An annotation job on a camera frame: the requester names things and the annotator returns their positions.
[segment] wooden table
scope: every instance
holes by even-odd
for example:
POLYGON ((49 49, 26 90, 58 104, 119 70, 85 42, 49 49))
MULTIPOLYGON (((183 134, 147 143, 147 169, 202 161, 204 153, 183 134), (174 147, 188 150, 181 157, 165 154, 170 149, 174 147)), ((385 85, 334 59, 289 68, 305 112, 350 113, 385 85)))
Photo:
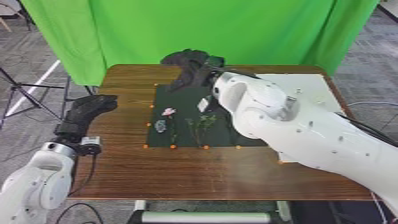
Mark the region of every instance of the wooden table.
MULTIPOLYGON (((231 66, 255 73, 325 74, 311 66, 231 66)), ((104 148, 94 179, 80 199, 149 200, 369 200, 369 191, 342 176, 300 164, 277 164, 268 147, 241 149, 168 148, 143 149, 154 97, 154 83, 167 84, 179 74, 177 67, 117 65, 99 89, 119 95, 119 108, 101 115, 90 136, 101 136, 104 148)), ((325 77, 341 107, 348 108, 325 77)), ((80 161, 78 181, 90 168, 80 161)))

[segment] light stand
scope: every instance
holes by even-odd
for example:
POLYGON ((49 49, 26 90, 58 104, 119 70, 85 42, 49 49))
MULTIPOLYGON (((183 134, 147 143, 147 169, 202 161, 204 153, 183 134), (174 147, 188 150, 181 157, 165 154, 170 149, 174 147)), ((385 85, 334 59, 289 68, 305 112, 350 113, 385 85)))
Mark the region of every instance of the light stand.
POLYGON ((3 127, 3 122, 5 119, 12 116, 16 116, 17 114, 21 114, 23 112, 26 112, 32 109, 42 109, 44 112, 58 119, 62 120, 60 116, 55 114, 55 112, 49 110, 49 108, 46 107, 46 105, 40 103, 42 98, 46 96, 48 90, 49 89, 64 89, 64 87, 58 86, 46 86, 46 85, 32 85, 32 84, 23 84, 17 83, 10 77, 10 75, 7 74, 7 72, 3 71, 1 67, 0 67, 0 75, 3 76, 3 80, 8 82, 10 84, 10 93, 8 93, 8 100, 7 100, 7 104, 5 104, 5 110, 3 110, 3 115, 1 115, 1 119, 0 119, 0 130, 3 127), (40 99, 37 100, 35 97, 32 96, 32 94, 26 92, 26 90, 23 89, 23 86, 30 86, 30 87, 37 87, 37 88, 46 88, 46 92, 44 95, 40 97, 40 99), (28 107, 26 109, 19 110, 17 112, 14 112, 12 114, 8 113, 8 106, 10 106, 10 102, 12 102, 12 97, 14 97, 14 93, 19 92, 23 97, 26 98, 26 100, 32 103, 32 107, 28 107))

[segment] green backdrop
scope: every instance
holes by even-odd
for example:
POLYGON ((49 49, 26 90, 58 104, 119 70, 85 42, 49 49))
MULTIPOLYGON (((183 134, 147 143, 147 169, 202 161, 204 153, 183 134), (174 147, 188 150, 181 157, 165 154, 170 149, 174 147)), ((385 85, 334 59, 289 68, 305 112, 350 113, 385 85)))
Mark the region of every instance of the green backdrop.
POLYGON ((305 64, 328 75, 378 0, 23 0, 67 73, 99 85, 113 64, 184 48, 227 64, 305 64))

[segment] green mat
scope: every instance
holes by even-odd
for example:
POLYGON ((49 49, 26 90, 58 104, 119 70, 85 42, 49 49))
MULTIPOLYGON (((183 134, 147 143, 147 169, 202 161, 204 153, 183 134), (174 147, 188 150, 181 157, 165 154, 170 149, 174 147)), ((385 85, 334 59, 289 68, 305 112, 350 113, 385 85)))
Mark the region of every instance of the green mat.
POLYGON ((223 146, 266 146, 261 140, 252 140, 245 138, 231 125, 231 116, 227 111, 218 108, 206 116, 215 116, 216 120, 213 126, 202 134, 200 128, 195 128, 195 125, 190 126, 186 119, 191 119, 191 122, 197 124, 200 119, 200 112, 197 109, 197 103, 209 95, 207 88, 184 88, 174 93, 167 92, 167 86, 159 85, 156 87, 156 96, 154 96, 154 108, 152 108, 152 117, 151 117, 151 128, 147 132, 147 145, 149 147, 168 147, 172 144, 172 127, 175 130, 175 145, 177 147, 199 147, 207 145, 209 147, 223 146), (161 116, 165 108, 175 109, 175 114, 170 119, 161 116), (167 120, 167 131, 159 134, 154 129, 154 123, 158 120, 167 120), (199 142, 195 140, 195 130, 199 130, 200 138, 199 142))

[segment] wall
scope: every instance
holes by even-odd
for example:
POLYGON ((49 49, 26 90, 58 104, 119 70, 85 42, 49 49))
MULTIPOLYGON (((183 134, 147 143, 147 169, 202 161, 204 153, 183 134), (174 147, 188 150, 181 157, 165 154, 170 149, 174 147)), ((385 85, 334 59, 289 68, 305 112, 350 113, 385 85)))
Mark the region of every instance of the wall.
MULTIPOLYGON (((0 3, 5 3, 14 8, 16 11, 21 10, 21 6, 16 0, 0 0, 0 3)), ((14 11, 5 6, 0 5, 0 16, 10 16, 10 15, 14 15, 14 11)))
POLYGON ((398 0, 389 0, 387 2, 382 2, 380 5, 398 17, 398 0))

